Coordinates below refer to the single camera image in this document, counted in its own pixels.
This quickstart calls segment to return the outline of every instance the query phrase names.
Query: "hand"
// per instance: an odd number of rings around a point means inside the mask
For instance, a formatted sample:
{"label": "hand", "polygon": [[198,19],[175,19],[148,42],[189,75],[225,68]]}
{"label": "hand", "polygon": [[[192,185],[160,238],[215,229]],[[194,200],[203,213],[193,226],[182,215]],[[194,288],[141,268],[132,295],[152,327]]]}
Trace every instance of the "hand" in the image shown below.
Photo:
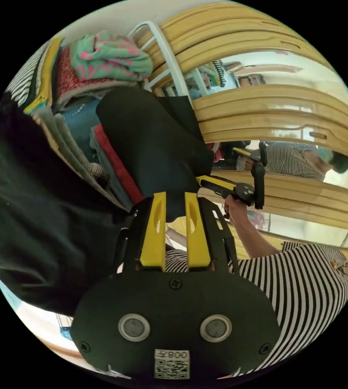
{"label": "hand", "polygon": [[254,165],[253,160],[249,159],[249,158],[245,158],[245,157],[244,157],[244,160],[245,160],[245,164],[246,164],[246,171],[251,171],[252,166]]}
{"label": "hand", "polygon": [[235,228],[249,222],[247,206],[242,201],[235,200],[231,195],[225,199],[224,211],[229,214],[229,221]]}

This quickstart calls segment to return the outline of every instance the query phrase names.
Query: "striped shirt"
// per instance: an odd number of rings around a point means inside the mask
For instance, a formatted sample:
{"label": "striped shirt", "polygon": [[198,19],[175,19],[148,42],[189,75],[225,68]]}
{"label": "striped shirt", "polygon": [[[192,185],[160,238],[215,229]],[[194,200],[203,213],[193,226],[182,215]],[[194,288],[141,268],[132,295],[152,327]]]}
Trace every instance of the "striped shirt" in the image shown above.
{"label": "striped shirt", "polygon": [[[258,286],[271,301],[281,328],[265,361],[240,375],[271,366],[305,348],[348,300],[348,277],[343,272],[346,258],[330,246],[285,242],[279,254],[238,262],[240,276]],[[167,251],[166,271],[187,272],[187,252]],[[70,326],[72,319],[67,320]]]}
{"label": "striped shirt", "polygon": [[35,51],[6,88],[6,91],[12,94],[12,99],[17,101],[18,106],[26,103],[30,94],[32,99],[36,97],[36,83],[37,80],[40,82],[40,78],[37,78],[38,66],[47,45],[48,43],[46,42]]}
{"label": "striped shirt", "polygon": [[[259,149],[247,150],[260,157]],[[266,144],[266,173],[324,181],[325,174],[314,168],[303,156],[303,152],[307,150],[317,151],[317,148],[314,145],[296,142],[276,141],[269,145]],[[236,168],[237,171],[245,171],[245,160],[241,156],[237,159]]]}

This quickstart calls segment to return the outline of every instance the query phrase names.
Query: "person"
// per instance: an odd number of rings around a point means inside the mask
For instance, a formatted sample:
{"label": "person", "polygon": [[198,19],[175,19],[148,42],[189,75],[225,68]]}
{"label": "person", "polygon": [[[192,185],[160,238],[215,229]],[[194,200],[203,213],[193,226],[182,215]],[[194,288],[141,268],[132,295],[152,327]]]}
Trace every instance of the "person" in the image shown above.
{"label": "person", "polygon": [[[248,150],[260,156],[260,150]],[[305,143],[273,141],[266,142],[266,173],[283,174],[323,182],[328,171],[345,173],[348,170],[348,156]],[[250,171],[253,162],[239,156],[225,162],[226,169]]]}
{"label": "person", "polygon": [[[260,366],[245,373],[237,367],[236,374],[241,375],[281,362],[314,341],[348,300],[348,276],[343,271],[346,258],[335,248],[284,242],[278,250],[251,224],[244,203],[229,196],[224,208],[251,258],[238,261],[240,275],[267,295],[282,331]],[[187,272],[187,252],[166,246],[166,271]]]}

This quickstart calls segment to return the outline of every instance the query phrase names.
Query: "plaid fabric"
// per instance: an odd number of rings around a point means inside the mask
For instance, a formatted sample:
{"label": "plaid fabric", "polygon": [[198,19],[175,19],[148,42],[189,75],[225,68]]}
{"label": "plaid fabric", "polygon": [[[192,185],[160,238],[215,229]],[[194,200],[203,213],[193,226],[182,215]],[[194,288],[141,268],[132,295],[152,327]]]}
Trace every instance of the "plaid fabric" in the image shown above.
{"label": "plaid fabric", "polygon": [[109,188],[109,184],[110,184],[109,174],[105,172],[105,170],[100,164],[92,162],[87,165],[87,168],[89,172],[93,175],[95,180],[97,181],[97,184],[102,189],[106,190],[107,188]]}

